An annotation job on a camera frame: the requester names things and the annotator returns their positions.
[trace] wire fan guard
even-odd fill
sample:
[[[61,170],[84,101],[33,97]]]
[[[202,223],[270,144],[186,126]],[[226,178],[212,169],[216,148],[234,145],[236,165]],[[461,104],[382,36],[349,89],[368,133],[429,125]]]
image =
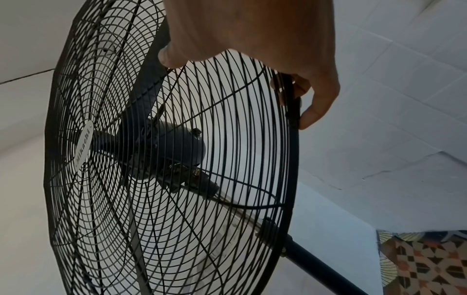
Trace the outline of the wire fan guard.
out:
[[[269,87],[269,68],[224,52],[168,71],[148,118],[126,112],[164,14],[162,2],[87,1],[55,70],[44,189],[69,295],[259,294],[279,259],[298,135]],[[176,128],[181,139],[163,139]],[[202,161],[155,156],[169,147]],[[199,175],[217,185],[215,195],[193,186]],[[272,247],[256,237],[265,217],[280,228]]]

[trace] ceiling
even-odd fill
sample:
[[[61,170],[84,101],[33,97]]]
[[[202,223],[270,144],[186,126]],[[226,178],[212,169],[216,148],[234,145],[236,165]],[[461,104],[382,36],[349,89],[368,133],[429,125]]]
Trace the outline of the ceiling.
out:
[[[0,81],[53,68],[82,2],[2,2]],[[335,10],[341,94],[301,132],[302,181],[374,227],[467,224],[447,217],[467,208],[467,0],[335,0]],[[43,103],[20,121],[43,120],[49,87],[47,73],[0,85],[0,126],[18,123],[4,108],[15,101]],[[32,132],[15,128],[4,133]],[[430,221],[413,217],[420,206],[443,209]]]

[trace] mikachi logo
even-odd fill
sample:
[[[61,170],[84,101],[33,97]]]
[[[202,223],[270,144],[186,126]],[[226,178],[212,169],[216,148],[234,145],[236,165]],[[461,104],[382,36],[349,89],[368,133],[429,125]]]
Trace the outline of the mikachi logo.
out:
[[[78,171],[83,166],[86,158],[88,157],[89,148],[91,147],[92,134],[94,133],[94,123],[88,121],[79,136],[78,143],[76,145],[76,151],[74,153],[74,169]]]

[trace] rear fan guard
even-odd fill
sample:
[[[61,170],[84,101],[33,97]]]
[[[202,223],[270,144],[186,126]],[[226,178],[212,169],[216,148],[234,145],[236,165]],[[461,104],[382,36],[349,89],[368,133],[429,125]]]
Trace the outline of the rear fan guard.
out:
[[[153,176],[131,177],[122,163],[161,153],[153,144],[160,134],[147,132],[145,118],[128,121],[126,139],[119,130],[163,20],[162,4],[150,0],[89,0],[73,21],[56,67],[44,190],[65,289],[68,294],[260,294],[290,224],[297,130],[269,88],[273,72],[225,52],[167,73],[148,117],[201,138],[203,161],[190,160],[189,168],[218,185],[215,198],[200,195],[199,186],[198,192],[188,191],[192,182],[170,194]],[[289,96],[291,81],[283,83]],[[98,135],[78,167],[77,138],[89,121]],[[144,136],[136,136],[138,130]],[[177,145],[183,141],[174,141],[172,150]],[[145,163],[157,162],[173,176],[175,165],[158,161],[144,158],[135,167],[142,173]],[[279,225],[271,248],[254,231],[265,217]]]

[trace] tiled floor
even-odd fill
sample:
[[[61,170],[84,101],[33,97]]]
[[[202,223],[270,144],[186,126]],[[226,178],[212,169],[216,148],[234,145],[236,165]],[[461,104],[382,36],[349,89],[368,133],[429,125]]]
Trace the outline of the tiled floor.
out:
[[[467,231],[378,237],[385,295],[467,295]]]

